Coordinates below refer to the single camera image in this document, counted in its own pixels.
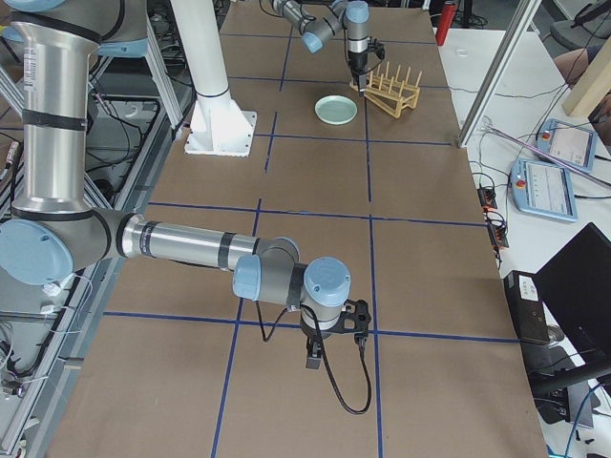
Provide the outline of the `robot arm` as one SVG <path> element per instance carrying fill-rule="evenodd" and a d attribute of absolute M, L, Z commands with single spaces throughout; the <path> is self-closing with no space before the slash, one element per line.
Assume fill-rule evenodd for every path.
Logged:
<path fill-rule="evenodd" d="M 111 257 L 167 259 L 229 271 L 234 293 L 301 315 L 309 367 L 327 364 L 326 337 L 343 331 L 350 289 L 334 258 L 308 264 L 289 239 L 150 221 L 84 198 L 90 60 L 148 52 L 142 1 L 14 1 L 24 41 L 25 188 L 1 226 L 1 265 L 43 285 Z"/>
<path fill-rule="evenodd" d="M 311 53 L 320 51 L 332 37 L 344 32 L 352 82 L 360 94 L 364 93 L 368 55 L 373 47 L 366 1 L 334 1 L 328 7 L 329 13 L 322 18 L 309 14 L 297 1 L 270 1 L 270 6 L 298 31 Z"/>

